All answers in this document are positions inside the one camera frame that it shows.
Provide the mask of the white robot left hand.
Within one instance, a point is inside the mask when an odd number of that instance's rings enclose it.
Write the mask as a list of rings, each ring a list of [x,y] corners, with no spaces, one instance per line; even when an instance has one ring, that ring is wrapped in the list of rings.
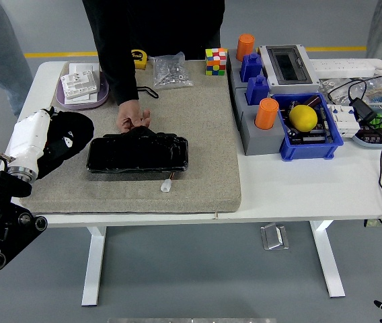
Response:
[[[56,169],[75,148],[72,131],[61,124],[64,113],[41,109],[17,122],[6,154],[8,172],[34,181]]]

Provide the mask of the person's right hand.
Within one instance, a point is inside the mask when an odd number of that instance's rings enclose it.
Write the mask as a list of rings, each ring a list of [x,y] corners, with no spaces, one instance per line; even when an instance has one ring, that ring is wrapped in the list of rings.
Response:
[[[129,132],[135,127],[149,127],[150,123],[150,110],[141,110],[138,100],[129,100],[118,106],[116,126],[120,133]]]

